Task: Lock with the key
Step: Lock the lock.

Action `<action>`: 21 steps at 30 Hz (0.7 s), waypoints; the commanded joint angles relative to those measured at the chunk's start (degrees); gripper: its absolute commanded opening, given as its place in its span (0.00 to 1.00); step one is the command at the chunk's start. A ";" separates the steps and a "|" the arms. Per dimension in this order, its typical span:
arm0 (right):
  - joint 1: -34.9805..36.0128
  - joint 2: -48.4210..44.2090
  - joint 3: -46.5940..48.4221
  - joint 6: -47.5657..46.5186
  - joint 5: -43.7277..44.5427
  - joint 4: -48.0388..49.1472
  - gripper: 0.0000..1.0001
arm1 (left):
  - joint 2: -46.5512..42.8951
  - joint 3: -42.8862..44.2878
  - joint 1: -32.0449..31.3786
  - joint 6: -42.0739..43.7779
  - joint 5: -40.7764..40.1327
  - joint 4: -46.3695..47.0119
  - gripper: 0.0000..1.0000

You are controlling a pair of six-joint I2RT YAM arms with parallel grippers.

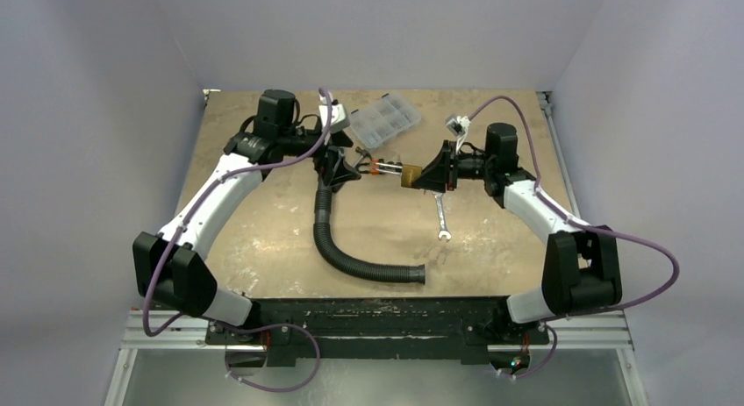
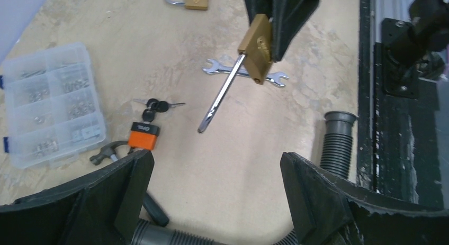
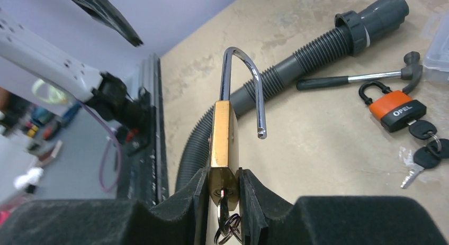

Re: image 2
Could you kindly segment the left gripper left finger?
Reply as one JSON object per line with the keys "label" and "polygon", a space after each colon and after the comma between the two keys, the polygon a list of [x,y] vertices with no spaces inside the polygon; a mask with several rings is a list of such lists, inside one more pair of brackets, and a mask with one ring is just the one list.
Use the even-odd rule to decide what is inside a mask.
{"label": "left gripper left finger", "polygon": [[139,150],[1,206],[1,244],[130,244],[154,164]]}

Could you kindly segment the black keys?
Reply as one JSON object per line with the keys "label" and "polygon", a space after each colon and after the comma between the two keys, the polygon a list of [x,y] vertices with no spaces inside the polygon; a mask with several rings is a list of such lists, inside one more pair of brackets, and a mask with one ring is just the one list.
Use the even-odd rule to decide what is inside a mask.
{"label": "black keys", "polygon": [[186,104],[183,102],[169,103],[167,101],[160,101],[156,98],[150,99],[134,98],[133,101],[140,104],[144,104],[146,106],[146,109],[143,111],[141,115],[144,123],[151,123],[155,119],[157,113],[165,113],[171,108],[183,106]]}

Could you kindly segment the brass padlock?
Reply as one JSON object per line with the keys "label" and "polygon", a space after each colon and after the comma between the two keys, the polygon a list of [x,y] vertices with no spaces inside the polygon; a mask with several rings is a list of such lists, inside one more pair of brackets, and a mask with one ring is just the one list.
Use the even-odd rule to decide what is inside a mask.
{"label": "brass padlock", "polygon": [[209,0],[183,0],[182,2],[174,0],[165,0],[166,3],[181,6],[188,10],[206,11],[209,8]]}
{"label": "brass padlock", "polygon": [[265,14],[256,14],[238,47],[239,56],[212,105],[200,123],[197,129],[198,133],[203,133],[208,128],[231,84],[237,76],[238,70],[242,66],[245,67],[249,77],[255,83],[260,85],[264,83],[273,64],[271,57],[271,43],[272,25],[270,20]]}

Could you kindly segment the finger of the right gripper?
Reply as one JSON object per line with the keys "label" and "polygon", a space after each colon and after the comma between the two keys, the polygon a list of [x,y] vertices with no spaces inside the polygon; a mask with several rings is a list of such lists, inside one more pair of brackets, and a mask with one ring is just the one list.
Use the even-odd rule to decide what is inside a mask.
{"label": "finger of the right gripper", "polygon": [[257,14],[265,14],[268,19],[272,18],[273,0],[244,0],[251,24]]}
{"label": "finger of the right gripper", "polygon": [[318,8],[320,0],[273,0],[272,60],[283,59],[291,41]]}

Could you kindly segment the orange padlock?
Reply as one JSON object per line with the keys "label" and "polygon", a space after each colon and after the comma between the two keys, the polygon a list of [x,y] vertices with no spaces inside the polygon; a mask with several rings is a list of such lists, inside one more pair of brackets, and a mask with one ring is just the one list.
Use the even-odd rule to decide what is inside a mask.
{"label": "orange padlock", "polygon": [[154,150],[160,127],[143,122],[133,122],[130,129],[128,145],[134,148]]}

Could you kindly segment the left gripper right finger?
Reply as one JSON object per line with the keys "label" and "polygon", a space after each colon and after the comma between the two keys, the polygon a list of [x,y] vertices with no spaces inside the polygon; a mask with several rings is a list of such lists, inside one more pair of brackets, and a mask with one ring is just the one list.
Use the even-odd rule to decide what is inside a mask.
{"label": "left gripper right finger", "polygon": [[448,210],[375,193],[294,152],[280,160],[298,244],[448,244]]}

